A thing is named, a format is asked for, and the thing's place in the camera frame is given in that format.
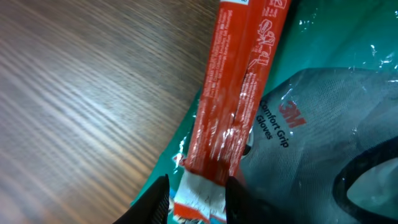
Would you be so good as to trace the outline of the green 3M gloves pack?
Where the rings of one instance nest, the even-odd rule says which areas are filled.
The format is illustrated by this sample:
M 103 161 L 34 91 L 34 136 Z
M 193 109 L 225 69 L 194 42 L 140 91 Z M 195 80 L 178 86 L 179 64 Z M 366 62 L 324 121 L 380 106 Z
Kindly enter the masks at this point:
M 397 2 L 290 2 L 232 177 L 294 223 L 396 223 Z M 167 223 L 201 91 L 135 199 L 167 174 Z

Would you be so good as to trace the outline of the red stick packet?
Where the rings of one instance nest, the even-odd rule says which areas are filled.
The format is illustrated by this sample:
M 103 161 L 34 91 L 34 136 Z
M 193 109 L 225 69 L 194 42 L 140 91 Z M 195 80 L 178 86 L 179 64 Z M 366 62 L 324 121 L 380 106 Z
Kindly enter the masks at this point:
M 290 0 L 221 1 L 184 172 L 179 223 L 226 221 L 225 185 L 238 169 Z

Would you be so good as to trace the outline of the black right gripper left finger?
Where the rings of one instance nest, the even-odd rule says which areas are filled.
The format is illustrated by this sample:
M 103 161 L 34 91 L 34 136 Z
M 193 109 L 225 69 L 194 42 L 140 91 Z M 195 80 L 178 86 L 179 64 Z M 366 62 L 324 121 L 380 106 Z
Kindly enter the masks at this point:
M 157 180 L 114 224 L 167 224 L 170 184 L 167 174 Z

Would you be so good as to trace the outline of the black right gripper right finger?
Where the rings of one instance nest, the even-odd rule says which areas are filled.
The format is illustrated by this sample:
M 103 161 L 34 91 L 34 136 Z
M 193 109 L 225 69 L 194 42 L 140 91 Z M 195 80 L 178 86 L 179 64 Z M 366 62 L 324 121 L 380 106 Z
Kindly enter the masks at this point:
M 275 206 L 254 198 L 235 177 L 228 177 L 225 190 L 227 224 L 294 223 Z

